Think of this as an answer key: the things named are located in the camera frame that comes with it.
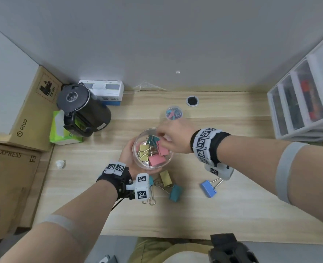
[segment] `pink clip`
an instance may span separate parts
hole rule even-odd
[[[159,154],[149,156],[148,160],[149,160],[150,165],[152,165],[152,166],[156,166],[156,165],[158,165],[160,163],[166,162],[165,157],[160,156]]]
[[[158,152],[160,156],[165,156],[169,154],[169,150],[159,145],[160,141],[157,141]]]
[[[169,119],[171,119],[173,116],[175,116],[174,111],[172,111],[172,112],[169,114],[168,118],[169,118]]]

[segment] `black hole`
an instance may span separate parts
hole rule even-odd
[[[251,252],[251,251],[247,251],[247,257],[251,262],[255,262],[255,263],[258,262],[256,257],[254,256],[253,252]]]
[[[226,255],[232,255],[233,251],[232,249],[225,250]]]
[[[229,261],[230,261],[231,263],[239,263],[238,259],[237,259],[235,256],[231,256],[231,257],[229,258]]]
[[[193,106],[193,105],[196,105],[198,103],[198,100],[197,100],[196,97],[189,97],[187,99],[187,102],[188,102],[189,105],[192,105]]]

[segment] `hand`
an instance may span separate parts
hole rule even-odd
[[[157,174],[157,173],[161,172],[162,168],[158,168],[155,170],[145,170],[135,163],[135,161],[133,159],[133,155],[132,155],[132,147],[133,147],[133,143],[135,142],[135,140],[136,140],[136,137],[134,137],[133,139],[130,139],[128,141],[126,146],[121,151],[120,158],[119,158],[120,162],[125,163],[126,166],[129,167],[129,172],[131,174],[132,180],[136,180],[136,176],[138,174],[142,174],[145,172],[148,174]]]
[[[163,137],[167,135],[171,141],[165,138],[160,139],[160,145],[179,153],[192,153],[191,138],[198,130],[188,119],[179,118],[176,120],[166,120],[157,128],[157,136]]]

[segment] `tissue box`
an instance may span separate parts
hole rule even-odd
[[[73,143],[80,143],[83,141],[82,137],[74,136],[67,129],[64,128],[64,111],[54,111],[53,120],[50,133],[50,142],[57,145],[67,145]]]
[[[80,80],[105,105],[120,105],[123,99],[124,84],[110,80]]]

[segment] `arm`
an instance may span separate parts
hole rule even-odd
[[[195,128],[187,119],[165,121],[157,129],[172,141],[162,146],[173,152],[192,153],[190,140]],[[218,160],[235,168],[276,195],[278,162],[289,141],[228,136],[217,148]],[[289,199],[293,205],[323,221],[323,147],[304,146],[296,155],[289,181]]]
[[[124,147],[119,161],[129,167],[132,179],[139,173],[154,174],[161,169],[146,171],[133,161],[132,146],[135,138]],[[97,241],[108,215],[117,199],[116,188],[100,180],[53,214],[71,220],[77,228],[84,229],[89,250]],[[43,222],[33,227],[1,259],[0,262],[84,262],[90,251],[84,253],[71,233],[61,226]]]

